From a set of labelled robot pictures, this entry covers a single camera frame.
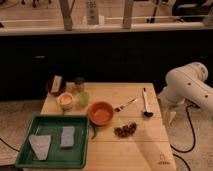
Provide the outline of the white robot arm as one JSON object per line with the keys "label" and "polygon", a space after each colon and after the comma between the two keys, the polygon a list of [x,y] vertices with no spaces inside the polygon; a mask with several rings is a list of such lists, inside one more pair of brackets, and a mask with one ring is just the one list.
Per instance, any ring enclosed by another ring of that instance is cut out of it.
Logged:
{"label": "white robot arm", "polygon": [[158,95],[164,125],[172,122],[176,115],[173,108],[185,100],[213,116],[213,88],[205,83],[207,78],[208,69],[200,62],[174,68],[166,74],[166,86]]}

